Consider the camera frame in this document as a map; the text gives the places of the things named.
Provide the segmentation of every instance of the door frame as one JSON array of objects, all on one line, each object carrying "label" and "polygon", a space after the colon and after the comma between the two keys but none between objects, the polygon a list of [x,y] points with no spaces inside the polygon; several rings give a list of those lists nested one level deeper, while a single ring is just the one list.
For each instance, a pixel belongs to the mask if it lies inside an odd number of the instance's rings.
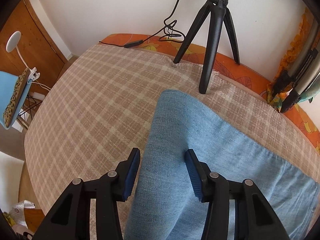
[{"label": "door frame", "polygon": [[58,46],[54,43],[54,41],[51,39],[50,35],[48,34],[48,32],[46,31],[46,29],[43,27],[41,21],[39,20],[36,12],[34,11],[30,0],[23,0],[23,3],[25,4],[31,18],[33,19],[33,21],[35,22],[36,26],[38,27],[38,29],[40,30],[40,32],[42,33],[42,35],[44,36],[44,38],[47,40],[47,42],[49,43],[49,45],[51,46],[51,48],[54,50],[54,52],[58,55],[58,57],[63,61],[63,63],[67,63],[68,60],[67,58],[63,55],[63,53],[61,52],[61,50],[58,48]]}]

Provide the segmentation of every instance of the beige checkered blanket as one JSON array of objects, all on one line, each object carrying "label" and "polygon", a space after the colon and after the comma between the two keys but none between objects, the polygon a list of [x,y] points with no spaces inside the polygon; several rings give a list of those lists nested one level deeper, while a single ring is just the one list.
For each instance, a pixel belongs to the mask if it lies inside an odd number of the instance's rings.
[{"label": "beige checkered blanket", "polygon": [[[52,88],[26,135],[28,171],[44,213],[74,178],[99,178],[125,160],[133,147],[143,155],[157,100],[165,89],[198,98],[320,182],[319,156],[282,115],[217,73],[212,74],[207,94],[199,94],[201,70],[201,65],[175,65],[169,57],[147,51],[107,45],[88,49]],[[132,197],[118,205],[122,227],[131,202]],[[92,222],[94,214],[92,201]]]}]

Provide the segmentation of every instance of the white lamp head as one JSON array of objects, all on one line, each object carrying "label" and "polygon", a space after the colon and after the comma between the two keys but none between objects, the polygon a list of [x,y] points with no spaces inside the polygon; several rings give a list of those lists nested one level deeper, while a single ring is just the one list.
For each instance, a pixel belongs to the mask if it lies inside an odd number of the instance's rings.
[{"label": "white lamp head", "polygon": [[11,35],[7,42],[6,50],[7,52],[11,52],[14,50],[14,48],[17,46],[18,42],[20,41],[21,38],[21,32],[16,31],[14,34]]}]

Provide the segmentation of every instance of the white wall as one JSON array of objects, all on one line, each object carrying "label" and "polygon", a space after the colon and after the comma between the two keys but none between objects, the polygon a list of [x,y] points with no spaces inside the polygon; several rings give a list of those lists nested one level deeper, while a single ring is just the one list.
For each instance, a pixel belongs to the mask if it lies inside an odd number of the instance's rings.
[{"label": "white wall", "polygon": [[0,208],[9,212],[18,202],[23,161],[0,152]]},{"label": "white wall", "polygon": [[47,33],[50,35],[53,42],[58,46],[62,54],[69,60],[72,54],[69,48],[65,45],[60,35],[57,33],[56,29],[49,20],[46,12],[44,11],[42,4],[39,0],[29,0],[35,13],[37,14],[43,27],[46,29]]},{"label": "white wall", "polygon": [[[112,33],[153,34],[163,27],[176,0],[40,0],[61,38],[75,55]],[[187,33],[206,0],[181,0],[173,19]],[[276,73],[305,5],[301,0],[229,0],[241,62],[268,79]],[[194,43],[206,46],[209,21]],[[232,57],[223,30],[219,50]]]}]

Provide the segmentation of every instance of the clamp jaw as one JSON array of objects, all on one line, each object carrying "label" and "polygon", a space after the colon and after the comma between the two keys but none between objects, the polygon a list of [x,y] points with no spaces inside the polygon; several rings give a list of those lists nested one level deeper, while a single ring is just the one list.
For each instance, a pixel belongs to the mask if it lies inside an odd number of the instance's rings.
[{"label": "clamp jaw", "polygon": [[188,149],[185,162],[196,197],[209,202],[201,240],[225,240],[228,235],[229,200],[236,203],[235,240],[289,240],[281,221],[264,195],[250,179],[230,181],[211,172]]},{"label": "clamp jaw", "polygon": [[95,198],[97,239],[123,240],[116,202],[125,202],[131,195],[139,164],[140,150],[133,148],[126,161],[100,179],[74,179],[32,239],[89,240],[90,201]]}]

